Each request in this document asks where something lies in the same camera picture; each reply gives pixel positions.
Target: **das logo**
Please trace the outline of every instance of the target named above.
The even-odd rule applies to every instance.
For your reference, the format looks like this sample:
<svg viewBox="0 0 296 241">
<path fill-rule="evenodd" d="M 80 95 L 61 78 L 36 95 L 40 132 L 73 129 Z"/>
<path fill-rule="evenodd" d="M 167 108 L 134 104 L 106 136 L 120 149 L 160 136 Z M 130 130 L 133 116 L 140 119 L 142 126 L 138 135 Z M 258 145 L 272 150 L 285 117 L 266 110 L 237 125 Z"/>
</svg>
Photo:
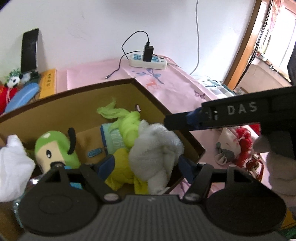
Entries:
<svg viewBox="0 0 296 241">
<path fill-rule="evenodd" d="M 257 111 L 257 106 L 255 101 L 249 102 L 248 104 L 237 104 L 235 106 L 234 105 L 227 106 L 228 115 L 256 112 L 256 111 Z"/>
</svg>

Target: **yellow book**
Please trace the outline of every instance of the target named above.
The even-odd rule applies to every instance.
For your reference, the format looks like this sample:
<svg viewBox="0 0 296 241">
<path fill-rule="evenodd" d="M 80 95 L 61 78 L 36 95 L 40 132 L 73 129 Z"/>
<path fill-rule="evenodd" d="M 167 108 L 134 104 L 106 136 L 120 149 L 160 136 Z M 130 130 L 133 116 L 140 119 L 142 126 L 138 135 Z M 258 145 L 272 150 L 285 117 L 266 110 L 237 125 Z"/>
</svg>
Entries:
<svg viewBox="0 0 296 241">
<path fill-rule="evenodd" d="M 41 73 L 39 82 L 39 98 L 45 98 L 56 93 L 56 69 L 50 69 Z"/>
</svg>

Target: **toy nose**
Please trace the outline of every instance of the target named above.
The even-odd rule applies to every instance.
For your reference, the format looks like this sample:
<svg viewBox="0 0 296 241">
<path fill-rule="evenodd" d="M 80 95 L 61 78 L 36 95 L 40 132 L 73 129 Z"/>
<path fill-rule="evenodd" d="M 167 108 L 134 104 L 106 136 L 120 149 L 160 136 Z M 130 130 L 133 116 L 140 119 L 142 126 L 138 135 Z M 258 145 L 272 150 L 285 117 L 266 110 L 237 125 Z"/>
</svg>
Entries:
<svg viewBox="0 0 296 241">
<path fill-rule="evenodd" d="M 65 164 L 61 161 L 54 161 L 50 164 L 50 167 L 53 168 L 53 167 L 64 167 Z"/>
</svg>

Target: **ribbed gray surface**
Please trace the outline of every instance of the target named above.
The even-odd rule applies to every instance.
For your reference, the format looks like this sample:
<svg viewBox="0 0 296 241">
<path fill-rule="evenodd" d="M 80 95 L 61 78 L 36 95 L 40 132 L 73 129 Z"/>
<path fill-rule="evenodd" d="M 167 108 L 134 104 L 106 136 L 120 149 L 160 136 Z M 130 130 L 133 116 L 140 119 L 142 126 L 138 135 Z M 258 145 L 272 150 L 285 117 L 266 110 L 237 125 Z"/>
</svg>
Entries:
<svg viewBox="0 0 296 241">
<path fill-rule="evenodd" d="M 119 204 L 105 205 L 87 227 L 62 237 L 31 233 L 19 241 L 284 241 L 273 232 L 257 237 L 226 233 L 214 226 L 197 205 L 177 196 L 127 196 Z"/>
</svg>

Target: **green plush toy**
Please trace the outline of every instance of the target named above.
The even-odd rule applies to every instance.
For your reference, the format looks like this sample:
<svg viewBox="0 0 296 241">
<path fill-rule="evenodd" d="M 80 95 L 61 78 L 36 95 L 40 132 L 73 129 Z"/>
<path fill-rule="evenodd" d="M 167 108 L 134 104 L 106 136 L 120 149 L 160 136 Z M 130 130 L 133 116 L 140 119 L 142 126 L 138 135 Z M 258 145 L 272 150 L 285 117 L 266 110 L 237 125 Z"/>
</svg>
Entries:
<svg viewBox="0 0 296 241">
<path fill-rule="evenodd" d="M 63 163 L 72 169 L 80 166 L 75 152 L 75 130 L 69 128 L 68 135 L 70 140 L 59 131 L 48 131 L 36 141 L 36 161 L 44 173 L 48 172 L 56 163 Z"/>
</svg>

